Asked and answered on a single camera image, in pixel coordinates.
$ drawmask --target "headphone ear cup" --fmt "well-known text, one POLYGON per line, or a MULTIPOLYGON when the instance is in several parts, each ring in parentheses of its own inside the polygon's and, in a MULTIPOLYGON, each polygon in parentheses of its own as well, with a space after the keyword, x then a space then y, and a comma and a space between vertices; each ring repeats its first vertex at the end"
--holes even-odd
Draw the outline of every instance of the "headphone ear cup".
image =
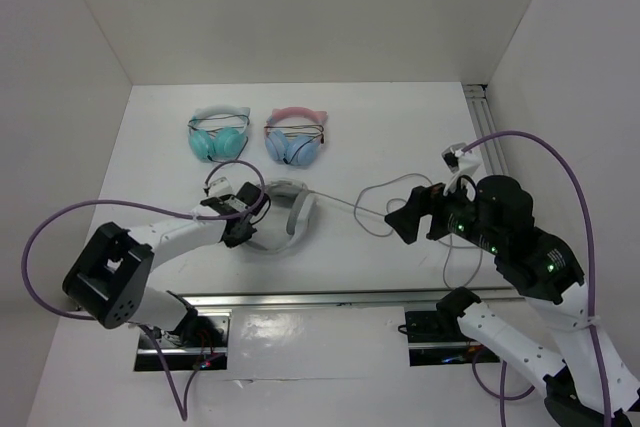
POLYGON ((213 138, 213 145, 220 157, 237 157, 244 147, 246 136, 234 127, 225 127, 213 138))
POLYGON ((318 155, 318 143, 308 135, 299 135, 289 144, 284 160, 290 165, 306 166, 318 155))
POLYGON ((269 135, 264 139, 264 145, 267 148, 269 157, 276 162, 284 160, 284 154, 289 147, 289 141, 281 130, 272 130, 269 135))
POLYGON ((213 139, 208 132, 196 129, 189 134, 189 146, 195 156, 202 160, 211 160, 216 155, 213 139))

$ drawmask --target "gray cable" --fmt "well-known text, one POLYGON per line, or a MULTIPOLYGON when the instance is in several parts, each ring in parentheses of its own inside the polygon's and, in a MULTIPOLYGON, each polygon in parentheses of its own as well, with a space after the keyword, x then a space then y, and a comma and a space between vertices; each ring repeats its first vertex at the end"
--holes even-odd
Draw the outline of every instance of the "gray cable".
MULTIPOLYGON (((449 236, 449 241, 453 243, 453 234, 449 236)), ((469 279, 464 284, 459 285, 458 287, 451 287, 447 282, 447 267, 449 265, 449 258, 451 257, 451 251, 454 248, 455 246, 449 247, 449 252, 447 252, 447 258, 444 261, 444 267, 442 267, 442 282, 444 283, 444 285, 447 286, 449 290, 454 290, 454 289, 457 289, 458 287, 467 287, 471 282, 473 282, 476 276, 478 275, 478 272, 480 272, 480 267, 482 267, 482 257, 484 255, 484 251, 482 249, 477 247, 472 247, 474 249, 477 248, 480 251, 480 258, 478 259, 478 265, 476 265, 476 268, 473 271, 473 274, 471 274, 471 277, 469 277, 469 279)))
POLYGON ((377 232, 373 232, 372 230, 369 230, 367 228, 366 225, 364 225, 360 219, 358 218, 358 209, 360 201, 362 200, 362 197, 364 196, 364 194, 366 194, 367 192, 369 192, 370 190, 373 189, 379 189, 380 187, 386 187, 387 185, 391 185, 391 184, 395 184, 396 182, 400 182, 401 180, 407 179, 409 177, 420 177, 424 180, 426 180, 427 182, 429 182, 430 184, 433 184, 433 182, 431 181, 431 179, 429 177, 427 177, 426 175, 423 174, 419 174, 417 172, 412 172, 410 174, 405 174, 405 175, 401 175, 400 177, 397 177, 393 180, 389 180, 388 182, 383 182, 382 184, 376 184, 376 185, 371 185, 369 187, 365 187, 364 189, 362 189, 360 191, 360 193, 358 194, 358 198, 356 199, 356 203, 353 206, 353 218, 355 219, 355 221, 358 223, 358 225, 360 227, 362 227, 367 233, 375 236, 375 237, 380 237, 380 238, 384 238, 384 237, 389 237, 390 235, 393 235, 394 231, 393 229, 391 229, 389 232, 387 232, 386 234, 378 234, 377 232))
MULTIPOLYGON (((423 175, 423 174, 420 174, 420 173, 417 173, 417 172, 412 172, 410 174, 402 175, 402 176, 400 176, 398 178, 395 178, 395 179, 390 180, 388 182, 384 182, 382 184, 376 184, 376 185, 371 185, 369 187, 365 187, 358 194, 358 198, 356 199, 356 203, 355 204, 352 204, 351 202, 347 202, 346 200, 343 200, 343 199, 339 199, 338 197, 334 197, 332 195, 325 194, 323 192, 318 192, 318 191, 312 191, 312 192, 314 194, 316 194, 316 195, 319 195, 319 196, 322 196, 322 197, 326 197, 327 199, 335 200, 336 202, 340 202, 341 204, 348 205, 349 207, 353 207, 353 218, 358 223, 358 225, 360 227, 362 227, 362 229, 364 229, 365 232, 367 232, 370 235, 373 235, 374 237, 385 238, 385 237, 389 237, 389 236, 393 235, 393 232, 394 232, 393 229, 391 229, 391 231, 389 231, 386 234, 378 234, 377 232, 373 232, 373 231, 369 230, 360 221, 360 219, 358 219, 358 215, 357 215, 358 210, 362 210, 364 212, 368 212, 370 214, 377 215, 379 217, 384 217, 385 216, 385 214, 381 214, 380 212, 376 212, 375 210, 370 210, 370 209, 367 209, 365 207, 361 207, 359 204, 360 204, 360 201, 362 200, 362 196, 364 194, 366 194, 370 190, 377 189, 379 187, 386 187, 387 185, 391 185, 391 184, 393 184, 395 182, 400 182, 401 180, 404 180, 404 179, 406 179, 408 177, 413 177, 413 176, 421 177, 421 178, 425 179, 427 182, 429 182, 430 184, 433 184, 431 179, 429 179, 429 177, 427 177, 426 175, 423 175)), ((405 199, 400 198, 400 197, 393 197, 393 198, 389 199, 387 201, 386 206, 385 206, 385 211, 387 212, 387 214, 389 212, 391 212, 391 204, 393 202, 402 202, 403 204, 405 204, 407 201, 405 199)), ((446 276, 447 276, 447 267, 449 266, 449 259, 451 258, 451 251, 453 249, 463 249, 463 250, 474 249, 475 250, 475 249, 478 249, 478 247, 476 247, 475 245, 455 245, 453 243, 453 235, 449 236, 449 243, 444 242, 441 239, 438 240, 438 243, 444 245, 445 247, 449 247, 449 251, 447 252, 447 258, 445 259, 444 266, 442 268, 442 282, 444 283, 444 285, 447 286, 447 288, 449 290, 454 290, 454 287, 451 287, 449 285, 449 283, 447 282, 447 278, 446 278, 446 276)), ((483 259, 484 252, 482 251, 482 249, 478 249, 478 250, 480 250, 480 257, 478 259, 478 265, 476 265, 476 268, 474 269, 473 273, 471 274, 471 277, 469 277, 469 279, 464 284, 462 284, 460 287, 467 287, 468 285, 470 285, 471 282, 473 282, 475 280, 476 276, 478 275, 478 272, 480 272, 480 267, 482 267, 482 259, 483 259)), ((427 256, 425 256, 422 259, 420 264, 418 264, 418 267, 420 267, 424 263, 426 258, 427 258, 427 256)))

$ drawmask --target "gray headphones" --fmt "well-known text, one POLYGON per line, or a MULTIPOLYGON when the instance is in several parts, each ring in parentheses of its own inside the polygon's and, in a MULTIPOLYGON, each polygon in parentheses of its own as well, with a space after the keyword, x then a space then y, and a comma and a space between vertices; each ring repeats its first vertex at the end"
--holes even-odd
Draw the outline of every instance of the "gray headphones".
POLYGON ((276 179, 267 182, 267 195, 274 205, 290 206, 285 227, 289 239, 276 248, 265 247, 255 240, 245 242, 244 246, 264 254, 277 254, 297 244, 305 236, 309 227, 311 212, 316 204, 316 196, 304 182, 293 179, 276 179))

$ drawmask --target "headphones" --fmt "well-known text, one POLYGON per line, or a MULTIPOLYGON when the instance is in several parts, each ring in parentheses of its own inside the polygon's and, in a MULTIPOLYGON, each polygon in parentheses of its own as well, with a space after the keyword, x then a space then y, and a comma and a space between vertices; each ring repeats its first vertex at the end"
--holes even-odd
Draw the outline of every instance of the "headphones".
POLYGON ((310 165, 318 155, 318 147, 324 144, 324 123, 327 113, 314 111, 305 107, 287 107, 274 109, 264 127, 265 146, 269 156, 276 162, 284 162, 296 167, 310 165), (296 125, 291 127, 274 128, 274 124, 288 117, 305 117, 313 122, 310 125, 296 125), (315 131, 298 134, 285 133, 282 129, 315 131))
POLYGON ((255 240, 248 240, 244 246, 264 254, 277 254, 297 244, 307 233, 311 212, 316 205, 316 195, 304 182, 293 179, 277 179, 267 183, 266 193, 271 202, 289 207, 289 217, 285 227, 289 235, 287 242, 280 247, 265 247, 255 240))
POLYGON ((189 128, 189 146, 193 153, 202 161, 213 162, 214 157, 237 158, 249 141, 247 127, 249 126, 249 107, 214 106, 196 110, 187 124, 189 128), (225 115, 238 117, 244 124, 242 127, 219 127, 215 129, 199 129, 198 125, 206 120, 216 120, 212 117, 225 115))

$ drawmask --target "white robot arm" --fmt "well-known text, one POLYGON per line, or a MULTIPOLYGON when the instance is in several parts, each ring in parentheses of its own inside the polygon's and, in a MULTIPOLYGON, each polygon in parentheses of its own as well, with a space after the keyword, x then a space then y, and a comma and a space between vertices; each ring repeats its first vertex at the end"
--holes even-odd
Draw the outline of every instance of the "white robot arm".
POLYGON ((417 240, 420 219, 430 215, 428 239, 456 234, 493 254, 498 272, 540 315, 560 354, 508 325, 464 288, 438 304, 443 325, 481 342, 518 370, 545 398, 547 410, 562 427, 603 425, 601 374, 591 332, 595 328, 612 425, 630 426, 624 413, 640 407, 640 382, 598 319, 588 316, 587 280, 569 246, 535 226, 533 199, 514 179, 489 176, 476 185, 470 175, 480 160, 460 145, 445 151, 443 158, 453 178, 447 184, 414 188, 406 205, 385 221, 410 244, 417 240), (467 197, 468 186, 475 190, 473 200, 467 197))
POLYGON ((167 261, 204 245, 224 242, 235 247, 256 232, 250 220, 269 201, 233 220, 199 220, 213 211, 221 215, 247 211, 260 189, 245 183, 236 195, 218 189, 203 200, 193 219, 170 219, 124 229, 113 222, 93 234, 64 279, 64 292, 107 329, 125 322, 158 327, 183 337, 196 322, 197 311, 180 296, 147 287, 149 275, 167 261))

